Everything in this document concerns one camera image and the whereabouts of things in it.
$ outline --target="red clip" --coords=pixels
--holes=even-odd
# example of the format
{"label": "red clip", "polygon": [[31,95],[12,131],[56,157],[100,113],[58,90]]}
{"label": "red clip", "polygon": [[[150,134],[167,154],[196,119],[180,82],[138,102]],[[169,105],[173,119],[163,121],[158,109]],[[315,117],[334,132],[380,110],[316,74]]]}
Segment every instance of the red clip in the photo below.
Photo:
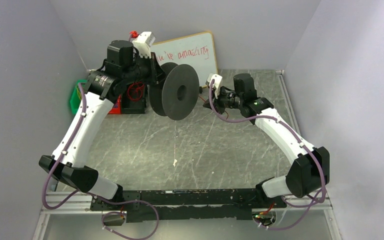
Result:
{"label": "red clip", "polygon": [[135,39],[135,38],[137,38],[139,36],[139,34],[138,34],[137,31],[131,31],[130,32],[130,36],[131,36],[132,39]]}

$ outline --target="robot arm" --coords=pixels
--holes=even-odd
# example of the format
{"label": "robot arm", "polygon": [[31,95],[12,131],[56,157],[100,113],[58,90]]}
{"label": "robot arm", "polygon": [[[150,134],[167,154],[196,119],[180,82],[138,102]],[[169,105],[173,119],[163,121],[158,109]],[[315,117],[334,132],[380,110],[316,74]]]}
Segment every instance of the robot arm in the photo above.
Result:
{"label": "robot arm", "polygon": [[51,156],[40,158],[39,165],[54,179],[83,193],[113,202],[124,200],[122,186],[85,164],[102,121],[127,85],[136,81],[151,86],[164,83],[167,74],[150,50],[154,40],[151,32],[143,32],[133,42],[115,40],[108,45],[103,66],[91,71],[82,88],[84,97],[64,138]]}
{"label": "robot arm", "polygon": [[224,87],[222,79],[218,74],[211,74],[208,77],[207,83],[214,80],[213,89],[210,89],[214,92],[214,97],[207,100],[204,107],[211,108],[209,101],[213,101],[215,109],[220,114],[225,108],[231,108],[239,109],[245,118],[268,116],[276,119],[250,120],[280,147],[291,164],[287,175],[270,178],[256,185],[256,188],[263,192],[263,196],[274,198],[293,194],[297,198],[302,198],[321,187],[316,164],[303,146],[312,150],[322,166],[326,184],[329,182],[329,152],[324,147],[316,148],[306,141],[283,120],[269,100],[258,97],[251,75],[243,73],[234,76],[234,90]]}

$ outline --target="floor scratch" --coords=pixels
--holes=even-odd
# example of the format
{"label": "floor scratch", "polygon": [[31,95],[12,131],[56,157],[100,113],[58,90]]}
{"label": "floor scratch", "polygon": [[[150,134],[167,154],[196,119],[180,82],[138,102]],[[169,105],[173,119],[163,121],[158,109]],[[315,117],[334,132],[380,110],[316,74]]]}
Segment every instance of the floor scratch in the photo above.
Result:
{"label": "floor scratch", "polygon": [[216,116],[214,116],[214,119],[212,120],[212,124],[211,124],[211,127],[208,131],[208,134],[206,135],[206,138],[205,138],[205,141],[204,141],[204,146],[202,146],[202,149],[201,149],[201,153],[199,154],[199,158],[198,158],[198,161],[196,162],[196,166],[198,166],[198,164],[200,163],[200,160],[201,160],[201,157],[203,156],[203,152],[204,152],[204,148],[207,144],[207,140],[208,140],[208,137],[210,136],[210,133],[211,133],[211,129],[213,129],[213,126],[214,126],[214,122],[216,121]]}
{"label": "floor scratch", "polygon": [[192,169],[192,177],[193,177],[193,181],[195,181],[196,189],[199,189],[198,182],[197,182],[197,177],[195,176],[194,165],[192,164],[192,161],[190,161],[190,167]]}

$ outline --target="wire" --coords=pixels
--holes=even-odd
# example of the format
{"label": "wire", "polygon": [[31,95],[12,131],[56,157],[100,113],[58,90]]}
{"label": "wire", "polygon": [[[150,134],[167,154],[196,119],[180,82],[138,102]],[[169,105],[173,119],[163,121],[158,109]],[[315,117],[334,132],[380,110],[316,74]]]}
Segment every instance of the wire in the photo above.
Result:
{"label": "wire", "polygon": [[[206,102],[206,100],[205,100],[202,96],[198,95],[198,97],[199,97],[202,101],[204,101],[204,103]],[[229,113],[228,113],[228,111],[224,110],[224,112],[225,112],[226,115],[227,115],[226,119],[228,119],[228,118],[229,118]]]}
{"label": "wire", "polygon": [[[133,87],[135,87],[133,89],[134,90],[134,94],[136,96],[139,95],[139,97],[132,97],[131,91],[132,91]],[[127,88],[127,97],[132,102],[137,102],[137,101],[142,99],[142,96],[144,95],[144,90],[145,90],[145,84],[143,84],[142,82],[134,82],[130,86],[128,86],[128,88]]]}
{"label": "wire", "polygon": [[120,213],[121,213],[121,214],[123,213],[123,209],[124,209],[124,208],[125,208],[125,206],[122,205],[121,208],[120,208]]}
{"label": "wire", "polygon": [[262,211],[262,212],[260,212],[259,214],[261,214],[261,215],[266,215],[266,214],[268,214],[269,212],[270,212],[270,210],[272,210],[272,208],[275,206],[275,202],[272,202],[271,204],[270,204],[270,207],[266,210],[266,211]]}
{"label": "wire", "polygon": [[105,67],[105,61],[107,61],[107,59],[105,58],[102,62],[102,66],[100,68],[97,69],[97,71],[101,71],[102,69],[104,69]]}
{"label": "wire", "polygon": [[[214,85],[214,79],[211,80],[210,84],[209,84],[209,91],[208,91],[208,96],[209,96],[209,99],[213,99],[213,85]],[[268,115],[256,115],[256,116],[251,116],[251,117],[246,117],[246,118],[243,118],[243,119],[226,119],[224,118],[220,113],[218,113],[214,107],[214,104],[213,104],[213,101],[209,101],[209,105],[211,106],[211,110],[215,113],[215,115],[227,122],[227,123],[242,123],[242,122],[246,122],[246,121],[249,121],[249,120],[254,120],[254,119],[259,119],[259,118],[264,118],[264,119],[271,119],[273,121],[278,121],[278,119],[274,116],[268,116]],[[297,133],[295,133],[295,131],[285,122],[283,121],[279,121],[279,124],[281,124],[282,126],[284,126],[292,135],[293,137],[296,139],[296,141],[301,144],[303,141],[301,140],[301,138],[297,135]],[[322,166],[320,165],[319,161],[317,160],[316,156],[314,156],[314,154],[310,151],[310,149],[303,145],[302,148],[308,153],[308,155],[311,157],[311,159],[314,161],[316,167],[317,167],[317,170],[318,170],[318,173],[319,173],[319,176],[320,176],[320,181],[321,181],[321,198],[320,199],[316,199],[314,197],[314,199],[312,199],[312,203],[308,204],[308,205],[303,205],[301,207],[305,208],[309,205],[313,206],[317,203],[323,203],[326,199],[326,193],[327,193],[327,190],[326,190],[326,182],[325,182],[325,175],[323,173],[323,169],[322,169]]]}
{"label": "wire", "polygon": [[142,237],[142,238],[132,238],[132,237],[128,237],[126,235],[123,235],[117,231],[114,231],[113,229],[107,227],[104,223],[104,219],[106,216],[109,216],[109,215],[119,215],[119,216],[124,216],[124,213],[121,213],[119,211],[110,211],[106,214],[104,214],[101,218],[101,223],[102,223],[102,229],[105,229],[107,231],[110,231],[111,233],[115,234],[115,235],[118,235],[122,238],[125,238],[125,239],[128,239],[128,240],[146,240],[146,239],[149,239],[152,235],[154,235],[154,233],[157,231],[157,228],[158,228],[158,225],[160,223],[160,216],[158,214],[158,211],[157,209],[149,202],[147,201],[143,201],[143,200],[130,200],[130,201],[122,201],[122,202],[113,202],[113,201],[110,201],[108,199],[105,199],[101,196],[98,196],[98,195],[95,195],[95,194],[91,194],[91,193],[88,193],[89,195],[91,195],[92,197],[95,197],[107,204],[111,204],[111,205],[124,205],[124,204],[134,204],[134,203],[141,203],[141,204],[145,204],[145,205],[148,205],[152,208],[152,210],[155,212],[155,215],[156,215],[156,224],[155,224],[155,228],[153,229],[153,231],[146,237]]}
{"label": "wire", "polygon": [[205,103],[205,99],[202,96],[198,95],[198,97]]}
{"label": "wire", "polygon": [[[85,97],[85,91],[83,90],[83,87],[82,87],[82,83],[79,82],[77,84],[78,86],[78,89],[80,90],[80,94],[81,94],[81,104],[82,106],[80,107],[81,108],[81,112],[82,113],[86,113],[86,109],[87,109],[87,100],[86,100],[86,97]],[[82,125],[83,123],[83,120],[85,119],[86,115],[83,116],[83,115],[79,115],[79,119],[77,121],[77,124],[75,125],[74,127],[74,130],[73,132],[71,133],[70,137],[68,138],[65,146],[62,148],[62,151],[67,151],[70,144],[72,143],[73,139],[75,138],[75,136],[77,135],[79,129],[80,129],[80,126]],[[46,200],[46,193],[47,193],[47,189],[48,189],[48,185],[49,185],[49,181],[51,180],[52,178],[52,175],[54,174],[55,172],[55,169],[57,169],[58,165],[61,163],[61,161],[63,160],[64,158],[64,154],[60,154],[59,157],[57,158],[56,162],[53,164],[52,168],[49,170],[49,173],[46,177],[46,180],[43,184],[43,188],[42,188],[42,195],[41,195],[41,200],[42,200],[42,204],[43,206],[46,208],[46,209],[49,209],[49,210],[55,210],[59,207],[61,207],[65,202],[67,202],[74,194],[78,193],[79,190],[75,190],[73,191],[72,193],[70,193],[66,198],[64,198],[60,203],[58,203],[57,205],[55,206],[50,206],[48,203],[47,203],[47,200]],[[95,198],[98,198],[100,199],[101,201],[103,202],[106,202],[108,204],[112,204],[112,205],[124,205],[124,204],[132,204],[132,203],[141,203],[141,204],[145,204],[145,205],[148,205],[150,206],[154,212],[155,212],[155,216],[156,216],[156,225],[155,225],[155,228],[154,230],[151,232],[151,234],[149,234],[148,236],[146,237],[143,237],[143,238],[131,238],[131,237],[128,237],[128,236],[125,236],[117,231],[114,231],[112,230],[111,228],[105,226],[104,224],[104,218],[110,214],[118,214],[118,215],[121,215],[121,216],[124,216],[124,213],[121,213],[121,212],[109,212],[107,214],[105,214],[104,216],[102,216],[102,219],[101,219],[101,222],[102,222],[102,226],[103,228],[102,229],[106,229],[108,231],[110,231],[111,233],[113,234],[116,234],[122,238],[125,238],[125,239],[128,239],[128,240],[146,240],[146,239],[149,239],[156,231],[157,231],[157,228],[158,228],[158,224],[159,224],[159,220],[160,220],[160,216],[158,214],[158,211],[157,209],[149,202],[147,201],[143,201],[143,200],[130,200],[130,201],[123,201],[123,202],[112,202],[112,201],[109,201],[101,196],[98,196],[98,195],[95,195],[95,194],[92,194],[90,192],[87,192],[87,194],[95,197]]]}
{"label": "wire", "polygon": [[[249,120],[254,120],[254,119],[258,119],[258,118],[265,118],[265,119],[271,119],[271,120],[274,120],[274,121],[278,121],[278,119],[276,117],[273,117],[273,116],[268,116],[268,115],[256,115],[256,116],[252,116],[252,117],[247,117],[247,118],[244,118],[244,119],[230,119],[230,120],[227,120],[226,118],[224,118],[220,113],[218,113],[216,111],[216,109],[214,108],[214,104],[213,104],[213,85],[214,85],[214,79],[211,80],[210,84],[209,84],[209,91],[208,91],[208,99],[211,99],[209,101],[209,105],[211,107],[211,110],[215,113],[215,115],[227,122],[227,123],[241,123],[241,122],[245,122],[245,121],[249,121]],[[298,143],[302,143],[300,137],[295,133],[295,131],[288,125],[286,124],[285,122],[283,121],[278,121],[279,124],[281,124],[282,126],[284,126],[293,136],[294,138],[298,141]],[[296,221],[294,222],[293,224],[287,226],[287,227],[271,227],[270,229],[271,230],[275,230],[275,231],[281,231],[281,230],[287,230],[287,229],[291,229],[293,228],[294,226],[296,226],[297,224],[299,224],[303,218],[307,215],[307,213],[309,212],[310,208],[312,206],[314,206],[315,204],[317,203],[323,203],[326,199],[326,182],[325,182],[325,176],[324,176],[324,173],[323,173],[323,169],[322,169],[322,166],[320,165],[319,161],[317,160],[316,156],[314,156],[314,154],[310,151],[310,149],[303,145],[302,146],[304,148],[304,150],[308,153],[308,155],[310,155],[311,159],[314,161],[315,165],[317,166],[317,170],[318,170],[318,173],[320,175],[320,181],[321,181],[321,189],[314,195],[314,197],[312,197],[311,199],[311,202],[310,204],[307,204],[307,205],[304,205],[304,206],[301,206],[301,207],[307,207],[307,209],[304,211],[304,213],[301,215],[301,217]],[[321,192],[321,198],[320,199],[317,199],[317,196],[319,195],[319,193]]]}

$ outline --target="red object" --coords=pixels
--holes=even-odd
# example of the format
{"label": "red object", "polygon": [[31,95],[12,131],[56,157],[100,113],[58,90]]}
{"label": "red object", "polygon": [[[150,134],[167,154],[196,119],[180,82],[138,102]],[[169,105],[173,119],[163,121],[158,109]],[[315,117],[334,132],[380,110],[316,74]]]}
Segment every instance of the red object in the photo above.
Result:
{"label": "red object", "polygon": [[142,82],[132,83],[127,88],[127,97],[132,102],[137,102],[141,100],[142,96],[144,95],[144,90],[145,90],[145,84],[143,84]]}
{"label": "red object", "polygon": [[115,104],[111,108],[111,110],[108,112],[108,114],[122,114],[122,100],[121,100],[121,96],[118,97],[117,101],[115,102]]}
{"label": "red object", "polygon": [[135,38],[137,38],[139,36],[139,34],[138,34],[137,31],[131,31],[130,32],[130,36],[131,36],[132,39],[135,39]]}

